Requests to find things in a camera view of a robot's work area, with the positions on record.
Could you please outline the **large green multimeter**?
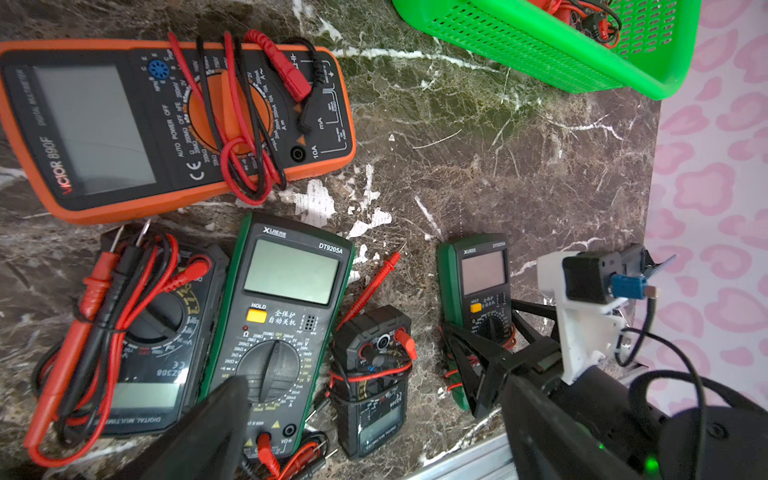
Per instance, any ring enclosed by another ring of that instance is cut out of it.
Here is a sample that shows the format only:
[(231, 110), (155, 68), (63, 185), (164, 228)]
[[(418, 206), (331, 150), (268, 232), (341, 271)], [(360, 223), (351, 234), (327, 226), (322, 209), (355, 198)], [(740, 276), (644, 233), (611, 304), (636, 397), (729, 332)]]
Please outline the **large green multimeter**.
[(247, 458), (257, 458), (263, 434), (279, 460), (298, 450), (354, 256), (350, 241), (320, 228), (244, 218), (200, 395), (231, 377), (247, 381)]

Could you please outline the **red wide multimeter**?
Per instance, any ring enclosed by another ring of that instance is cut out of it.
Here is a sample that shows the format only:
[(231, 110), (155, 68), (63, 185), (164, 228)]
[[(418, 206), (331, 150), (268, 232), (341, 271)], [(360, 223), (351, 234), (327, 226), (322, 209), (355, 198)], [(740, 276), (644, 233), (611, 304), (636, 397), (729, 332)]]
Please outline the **red wide multimeter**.
[(610, 1), (530, 0), (530, 3), (608, 49), (620, 42), (623, 23), (610, 7)]

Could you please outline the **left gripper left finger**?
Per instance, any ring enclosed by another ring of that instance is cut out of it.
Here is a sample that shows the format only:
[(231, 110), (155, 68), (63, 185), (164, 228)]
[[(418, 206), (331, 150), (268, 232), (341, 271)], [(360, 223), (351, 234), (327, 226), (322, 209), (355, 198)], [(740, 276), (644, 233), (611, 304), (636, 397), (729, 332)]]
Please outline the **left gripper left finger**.
[(227, 379), (115, 479), (232, 479), (249, 417), (245, 378)]

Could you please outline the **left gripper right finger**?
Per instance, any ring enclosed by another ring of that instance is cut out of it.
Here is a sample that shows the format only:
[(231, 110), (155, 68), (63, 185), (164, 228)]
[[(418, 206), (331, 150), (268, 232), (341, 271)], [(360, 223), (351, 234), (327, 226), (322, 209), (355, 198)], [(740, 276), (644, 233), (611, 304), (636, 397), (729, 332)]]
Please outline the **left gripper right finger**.
[(520, 479), (640, 477), (526, 380), (508, 378), (500, 405)]

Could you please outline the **orange wide multimeter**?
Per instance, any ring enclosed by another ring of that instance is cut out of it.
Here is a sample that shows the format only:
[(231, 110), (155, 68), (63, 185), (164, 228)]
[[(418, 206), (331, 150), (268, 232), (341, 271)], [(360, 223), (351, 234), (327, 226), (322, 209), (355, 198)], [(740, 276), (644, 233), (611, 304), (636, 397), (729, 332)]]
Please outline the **orange wide multimeter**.
[(256, 30), (216, 42), (5, 42), (1, 122), (46, 209), (86, 225), (227, 193), (258, 206), (356, 153), (336, 57)]

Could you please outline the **small dark multimeter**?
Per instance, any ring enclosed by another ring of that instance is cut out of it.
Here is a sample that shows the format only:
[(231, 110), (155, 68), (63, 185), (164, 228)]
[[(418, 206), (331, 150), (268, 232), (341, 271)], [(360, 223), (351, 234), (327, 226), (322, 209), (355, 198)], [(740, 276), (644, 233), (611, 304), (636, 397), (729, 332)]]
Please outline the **small dark multimeter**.
[(407, 414), (408, 377), (418, 358), (411, 318), (387, 305), (344, 322), (332, 343), (328, 396), (338, 442), (359, 460), (385, 445)]
[(37, 363), (31, 460), (61, 468), (102, 437), (168, 430), (197, 402), (229, 258), (148, 224), (101, 236), (66, 336)]

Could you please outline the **green plastic basket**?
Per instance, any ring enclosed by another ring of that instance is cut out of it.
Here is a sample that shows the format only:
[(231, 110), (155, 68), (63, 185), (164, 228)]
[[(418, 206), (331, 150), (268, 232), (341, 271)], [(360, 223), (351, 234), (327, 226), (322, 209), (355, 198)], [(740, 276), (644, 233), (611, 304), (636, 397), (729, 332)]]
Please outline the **green plastic basket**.
[(600, 1), (619, 37), (602, 45), (529, 1), (397, 1), (411, 27), (563, 91), (631, 88), (663, 100), (694, 55), (699, 1)]

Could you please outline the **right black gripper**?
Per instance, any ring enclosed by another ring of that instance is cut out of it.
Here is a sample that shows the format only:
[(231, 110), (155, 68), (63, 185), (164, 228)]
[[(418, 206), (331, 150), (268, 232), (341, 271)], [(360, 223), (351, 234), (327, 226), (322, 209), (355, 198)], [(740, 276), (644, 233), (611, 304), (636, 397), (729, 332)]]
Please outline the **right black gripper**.
[(559, 334), (543, 336), (519, 315), (526, 312), (556, 321), (556, 308), (520, 300), (512, 300), (510, 304), (512, 323), (528, 342), (517, 352), (464, 328), (450, 324), (443, 328), (443, 338), (458, 367), (469, 410), (478, 420), (487, 417), (499, 403), (510, 376), (529, 381), (546, 395), (561, 383), (563, 355)]

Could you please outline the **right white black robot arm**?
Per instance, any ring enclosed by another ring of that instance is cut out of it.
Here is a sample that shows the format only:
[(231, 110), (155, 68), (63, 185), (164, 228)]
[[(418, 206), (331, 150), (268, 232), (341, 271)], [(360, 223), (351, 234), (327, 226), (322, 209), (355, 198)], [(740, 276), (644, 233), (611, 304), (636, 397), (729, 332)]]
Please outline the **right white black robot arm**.
[(623, 385), (597, 367), (562, 380), (557, 338), (539, 334), (528, 313), (550, 306), (515, 302), (527, 346), (517, 352), (445, 325), (471, 413), (503, 415), (522, 479), (763, 479), (767, 413), (746, 396), (684, 371), (655, 370)]

